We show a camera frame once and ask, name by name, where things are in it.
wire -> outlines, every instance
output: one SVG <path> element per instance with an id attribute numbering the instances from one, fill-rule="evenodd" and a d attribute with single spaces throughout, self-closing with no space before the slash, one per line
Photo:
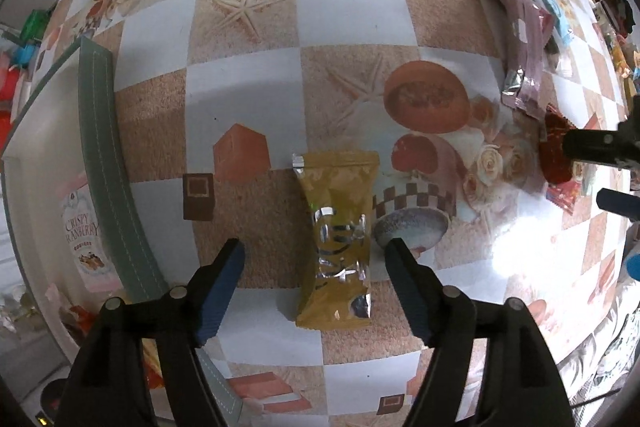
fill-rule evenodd
<path id="1" fill-rule="evenodd" d="M 585 400 L 584 402 L 574 403 L 571 406 L 571 409 L 577 409 L 578 407 L 582 407 L 583 405 L 588 405 L 590 403 L 597 402 L 598 400 L 602 400 L 603 398 L 608 398 L 609 396 L 613 396 L 614 394 L 619 393 L 621 390 L 622 388 L 619 387 L 618 389 L 612 389 L 608 393 L 601 394 L 600 396 L 596 396 L 595 398 L 590 398 L 588 400 Z"/>

blue object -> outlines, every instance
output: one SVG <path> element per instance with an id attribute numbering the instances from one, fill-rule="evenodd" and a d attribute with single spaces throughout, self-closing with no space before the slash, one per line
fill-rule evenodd
<path id="1" fill-rule="evenodd" d="M 18 48 L 14 53 L 13 63 L 25 68 L 29 65 L 29 62 L 35 52 L 36 52 L 35 44 L 27 44 L 23 48 Z"/>
<path id="2" fill-rule="evenodd" d="M 640 281 L 640 253 L 627 258 L 626 271 L 632 279 Z"/>
<path id="3" fill-rule="evenodd" d="M 195 335 L 201 346 L 204 346 L 208 339 L 218 334 L 222 318 L 225 316 L 226 308 L 229 306 L 236 286 L 238 286 L 243 269 L 244 246 L 238 241 L 200 309 L 201 323 Z"/>
<path id="4" fill-rule="evenodd" d="M 546 10 L 556 17 L 554 26 L 562 39 L 562 44 L 568 46 L 571 43 L 573 38 L 569 21 L 567 21 L 564 12 L 558 6 L 558 1 L 556 0 L 542 0 L 545 5 Z"/>

foil packet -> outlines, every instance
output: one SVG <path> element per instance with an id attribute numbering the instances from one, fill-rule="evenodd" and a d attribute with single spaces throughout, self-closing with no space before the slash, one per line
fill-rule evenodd
<path id="1" fill-rule="evenodd" d="M 371 324 L 370 213 L 379 165 L 377 152 L 293 156 L 314 234 L 296 318 L 300 328 L 337 330 Z"/>

checkered tablecloth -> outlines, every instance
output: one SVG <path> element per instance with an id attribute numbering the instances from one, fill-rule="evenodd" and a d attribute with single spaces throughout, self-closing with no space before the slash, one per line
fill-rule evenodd
<path id="1" fill-rule="evenodd" d="M 596 114 L 602 129 L 615 129 L 623 100 L 590 6 L 559 1 L 575 38 L 569 67 L 545 72 L 543 102 L 578 127 Z M 606 315 L 625 220 L 601 212 L 592 197 L 580 198 L 572 216 L 545 199 L 538 128 L 499 103 L 504 22 L 497 0 L 60 0 L 35 79 L 81 33 L 113 52 L 124 159 L 165 278 L 187 281 L 227 237 L 247 247 L 239 288 L 207 344 L 257 414 L 243 422 L 400 425 L 431 355 L 408 329 L 378 245 L 371 327 L 295 327 L 310 226 L 292 153 L 378 150 L 376 219 L 419 213 L 433 189 L 440 228 L 416 240 L 418 262 L 472 298 L 524 299 L 557 360 Z M 470 103 L 457 131 L 418 133 L 435 151 L 428 179 L 396 169 L 400 139 L 417 134 L 383 105 L 386 79 L 411 60 L 452 71 Z M 215 157 L 223 138 L 241 144 L 233 157 Z M 254 160 L 266 167 L 252 171 Z M 183 220 L 186 172 L 213 172 L 213 221 Z M 418 203 L 418 183 L 432 187 L 423 191 L 426 204 Z M 628 176 L 598 168 L 595 185 L 625 190 Z M 462 415 L 475 407 L 484 347 L 474 350 Z"/>

rose print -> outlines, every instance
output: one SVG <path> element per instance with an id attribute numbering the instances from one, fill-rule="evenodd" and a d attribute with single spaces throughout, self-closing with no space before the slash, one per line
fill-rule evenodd
<path id="1" fill-rule="evenodd" d="M 531 173 L 533 151 L 528 142 L 517 140 L 511 152 L 504 159 L 504 180 L 516 187 L 522 187 Z"/>
<path id="2" fill-rule="evenodd" d="M 493 185 L 501 179 L 504 161 L 498 152 L 498 146 L 492 144 L 482 146 L 476 160 L 476 167 L 478 168 L 478 179 L 484 185 Z"/>

